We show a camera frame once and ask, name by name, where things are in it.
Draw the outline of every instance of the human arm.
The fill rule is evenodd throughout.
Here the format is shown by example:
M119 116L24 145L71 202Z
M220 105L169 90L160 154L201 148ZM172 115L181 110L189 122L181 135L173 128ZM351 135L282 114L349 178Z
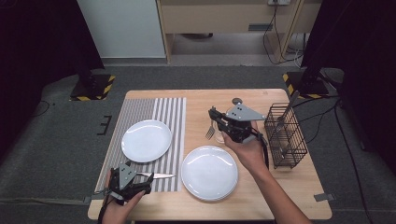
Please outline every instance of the human arm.
M252 122L252 126L257 130L256 122ZM235 143L227 133L222 133L222 135L225 146L235 152L253 176L277 223L311 223L269 172L259 140L253 139L248 143L240 144Z

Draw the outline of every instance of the metal utensil holder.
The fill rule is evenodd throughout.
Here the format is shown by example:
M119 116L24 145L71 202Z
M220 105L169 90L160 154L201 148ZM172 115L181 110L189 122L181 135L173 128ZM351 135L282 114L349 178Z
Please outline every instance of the metal utensil holder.
M278 166L295 167L308 152L292 109L285 115L283 125L279 125L277 118L284 114L287 106L283 103L272 104L264 122L275 169Z

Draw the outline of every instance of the striped placemat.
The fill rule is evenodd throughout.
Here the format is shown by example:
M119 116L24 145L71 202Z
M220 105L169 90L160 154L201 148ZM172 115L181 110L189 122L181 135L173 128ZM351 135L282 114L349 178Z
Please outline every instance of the striped placemat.
M129 160L121 149L122 137L132 125L146 119L155 119L166 124L172 133L172 143L158 160L143 163L133 161L131 166L137 172L177 175L172 178L154 179L151 184L152 191L181 190L180 168L184 154L186 98L155 98L124 100L95 191L104 188L106 174L111 167L118 168L120 163ZM137 176L135 182L142 182L144 179Z

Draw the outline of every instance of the wall outlet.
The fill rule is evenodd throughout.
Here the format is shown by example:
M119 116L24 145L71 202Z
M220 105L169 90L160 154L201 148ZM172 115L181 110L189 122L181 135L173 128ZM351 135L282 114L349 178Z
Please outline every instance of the wall outlet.
M275 4L278 6L287 6L290 5L290 0L268 0L268 5L274 6Z

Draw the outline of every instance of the knife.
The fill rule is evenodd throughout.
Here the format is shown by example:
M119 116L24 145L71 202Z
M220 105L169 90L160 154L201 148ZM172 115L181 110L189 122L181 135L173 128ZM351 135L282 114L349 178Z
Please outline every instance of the knife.
M151 176L152 173L137 172L136 175ZM154 179L171 178L171 177L174 177L174 176L176 176L176 175L155 174L155 173L154 173Z

